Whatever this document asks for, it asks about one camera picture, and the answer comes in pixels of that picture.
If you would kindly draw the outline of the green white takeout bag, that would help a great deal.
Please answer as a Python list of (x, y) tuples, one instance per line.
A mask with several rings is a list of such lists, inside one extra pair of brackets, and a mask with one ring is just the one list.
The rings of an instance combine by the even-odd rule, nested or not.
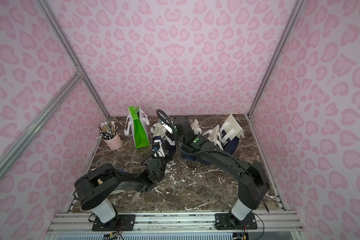
[(150, 125), (148, 116), (141, 107), (128, 107), (129, 115), (126, 119), (124, 134), (131, 134), (136, 149), (144, 148), (150, 145), (147, 126)]

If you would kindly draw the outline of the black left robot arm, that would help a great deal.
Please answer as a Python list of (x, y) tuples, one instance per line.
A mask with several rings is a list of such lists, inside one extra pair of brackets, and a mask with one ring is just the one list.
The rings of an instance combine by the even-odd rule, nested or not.
[(109, 195), (114, 191), (149, 192), (165, 176), (168, 158), (160, 153), (150, 157), (148, 164), (143, 163), (146, 168), (140, 174), (122, 172), (112, 164), (103, 164), (76, 180), (74, 195), (81, 209), (91, 211), (102, 224), (119, 220), (116, 208), (108, 201)]

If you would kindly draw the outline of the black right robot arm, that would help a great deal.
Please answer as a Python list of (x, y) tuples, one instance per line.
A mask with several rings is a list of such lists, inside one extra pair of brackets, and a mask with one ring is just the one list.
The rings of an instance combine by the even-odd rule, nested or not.
[(221, 150), (206, 137), (196, 135), (186, 118), (170, 119), (160, 109), (156, 110), (156, 114), (172, 130), (175, 146), (180, 152), (195, 157), (199, 162), (215, 165), (237, 180), (238, 199), (230, 210), (231, 220), (243, 221), (257, 209), (270, 189), (270, 181), (263, 164), (241, 161)]

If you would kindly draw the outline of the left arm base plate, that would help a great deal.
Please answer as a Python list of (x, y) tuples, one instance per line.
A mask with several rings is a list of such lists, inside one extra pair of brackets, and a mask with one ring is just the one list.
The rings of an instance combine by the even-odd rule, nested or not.
[(93, 221), (91, 220), (91, 218), (89, 218), (89, 221), (93, 223), (93, 232), (128, 232), (132, 231), (134, 228), (136, 215), (116, 215), (114, 219), (110, 220), (107, 223), (102, 223), (97, 216)]

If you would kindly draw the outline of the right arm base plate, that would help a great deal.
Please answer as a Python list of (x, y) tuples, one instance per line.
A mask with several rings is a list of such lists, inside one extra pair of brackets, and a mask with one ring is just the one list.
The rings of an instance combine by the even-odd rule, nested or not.
[(217, 230), (257, 230), (258, 225), (254, 213), (249, 213), (244, 220), (239, 220), (232, 213), (215, 214)]

